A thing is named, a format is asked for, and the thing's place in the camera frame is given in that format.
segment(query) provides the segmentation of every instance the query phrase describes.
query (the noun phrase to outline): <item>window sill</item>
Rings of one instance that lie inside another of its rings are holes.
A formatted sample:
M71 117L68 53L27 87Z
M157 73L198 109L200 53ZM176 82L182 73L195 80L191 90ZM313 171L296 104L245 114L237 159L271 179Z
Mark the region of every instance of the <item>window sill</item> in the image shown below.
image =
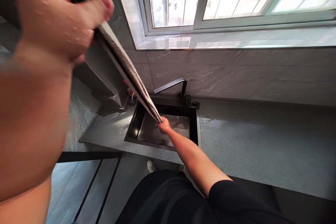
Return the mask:
M135 44L137 50L333 47L336 26L145 36Z

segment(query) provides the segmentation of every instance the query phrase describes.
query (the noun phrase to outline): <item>stainless steel sink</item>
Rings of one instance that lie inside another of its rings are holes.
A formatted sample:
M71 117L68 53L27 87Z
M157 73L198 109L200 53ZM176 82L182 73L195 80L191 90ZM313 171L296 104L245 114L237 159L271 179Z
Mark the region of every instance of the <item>stainless steel sink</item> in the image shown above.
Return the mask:
M155 104L155 107L161 116L169 120L172 129L201 147L197 109L165 104ZM134 111L125 141L175 151L169 137L160 131L156 121L148 114L140 102L138 102Z

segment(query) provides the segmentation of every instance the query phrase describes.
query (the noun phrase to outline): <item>black faucet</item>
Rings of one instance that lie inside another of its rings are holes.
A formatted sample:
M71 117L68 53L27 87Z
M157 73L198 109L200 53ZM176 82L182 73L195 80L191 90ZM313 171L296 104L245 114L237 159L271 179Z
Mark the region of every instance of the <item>black faucet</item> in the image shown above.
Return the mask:
M186 89L187 89L187 80L184 78L179 78L176 80L173 80L169 83L167 83L166 85L163 85L157 89L154 89L153 92L154 94L158 94L161 93L162 91L165 91L166 89L176 86L177 84L180 84L181 82L183 82L182 84L182 90L181 93L177 94L177 97L180 98L184 104L186 104L189 107L195 107L196 109L200 109L200 103L197 101L192 101L191 100L191 96L189 94L185 95Z

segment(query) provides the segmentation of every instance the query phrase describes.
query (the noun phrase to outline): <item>white window frame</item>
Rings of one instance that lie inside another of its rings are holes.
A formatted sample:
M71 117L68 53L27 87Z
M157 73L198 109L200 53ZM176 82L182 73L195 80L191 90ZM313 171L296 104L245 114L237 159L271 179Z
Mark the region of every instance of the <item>white window frame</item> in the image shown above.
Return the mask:
M203 20L207 1L198 0L194 24L192 26L153 28L150 1L139 0L145 35L174 35L336 25L336 9L304 11L301 13L272 13L271 11L280 0L267 0L265 3L266 8L261 11L262 15L260 16Z

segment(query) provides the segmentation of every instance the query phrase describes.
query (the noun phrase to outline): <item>towel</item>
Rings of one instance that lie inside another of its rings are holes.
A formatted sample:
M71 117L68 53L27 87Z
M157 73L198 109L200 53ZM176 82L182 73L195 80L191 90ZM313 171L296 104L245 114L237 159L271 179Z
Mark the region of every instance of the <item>towel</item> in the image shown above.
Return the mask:
M154 106L145 85L142 83L137 70L106 21L96 30L96 40L101 43L119 70L121 76L126 80L127 84L136 94L147 112L156 120L157 123L162 123L162 118Z

